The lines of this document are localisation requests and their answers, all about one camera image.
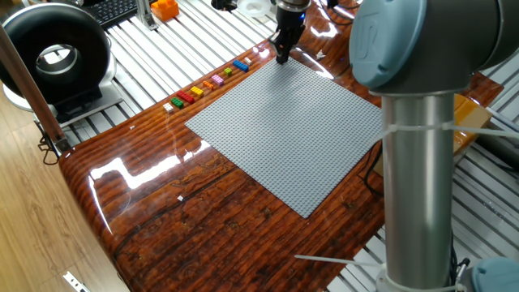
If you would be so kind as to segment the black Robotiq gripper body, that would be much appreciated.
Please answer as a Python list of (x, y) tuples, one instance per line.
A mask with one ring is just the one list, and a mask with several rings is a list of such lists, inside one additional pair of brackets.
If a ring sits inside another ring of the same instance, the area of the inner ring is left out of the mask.
[(283, 8), (277, 9), (277, 31), (281, 38), (299, 38), (305, 29), (304, 11), (287, 11)]

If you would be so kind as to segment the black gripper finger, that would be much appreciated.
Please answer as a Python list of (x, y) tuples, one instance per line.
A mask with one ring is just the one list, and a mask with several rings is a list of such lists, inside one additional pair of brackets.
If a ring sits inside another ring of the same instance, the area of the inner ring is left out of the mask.
[(285, 31), (285, 44), (283, 49), (283, 62), (287, 62), (292, 48), (298, 43), (303, 33), (303, 27), (287, 28)]
[(276, 61), (279, 64), (284, 64), (286, 62), (285, 60), (285, 53), (284, 53), (284, 39), (281, 34), (281, 32), (275, 32), (269, 37), (269, 44), (271, 45), (272, 49), (276, 53)]

